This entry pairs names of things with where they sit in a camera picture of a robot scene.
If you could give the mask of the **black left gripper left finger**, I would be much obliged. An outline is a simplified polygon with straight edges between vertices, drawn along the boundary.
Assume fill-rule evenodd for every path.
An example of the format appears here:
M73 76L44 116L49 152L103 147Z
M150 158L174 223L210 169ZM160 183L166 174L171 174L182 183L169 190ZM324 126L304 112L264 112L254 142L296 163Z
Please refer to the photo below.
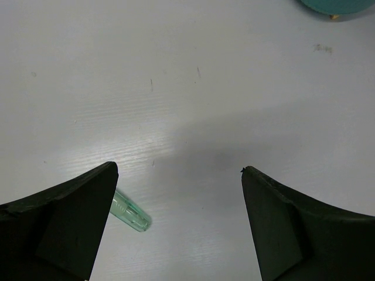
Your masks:
M117 181L105 162L1 205L1 280L89 280Z

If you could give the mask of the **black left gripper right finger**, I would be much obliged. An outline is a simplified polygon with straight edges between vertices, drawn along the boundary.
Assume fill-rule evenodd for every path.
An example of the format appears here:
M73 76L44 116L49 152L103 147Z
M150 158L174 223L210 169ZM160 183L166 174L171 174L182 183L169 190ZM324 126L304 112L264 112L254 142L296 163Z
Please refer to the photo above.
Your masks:
M252 166L241 183L262 280L374 279L374 217L323 203Z

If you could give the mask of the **green highlighter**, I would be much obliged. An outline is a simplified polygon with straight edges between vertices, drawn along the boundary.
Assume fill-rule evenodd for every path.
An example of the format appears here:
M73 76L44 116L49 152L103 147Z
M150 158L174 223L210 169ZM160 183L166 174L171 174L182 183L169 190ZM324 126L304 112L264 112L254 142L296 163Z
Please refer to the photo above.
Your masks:
M151 217L119 189L114 193L110 213L138 232L147 231L152 224Z

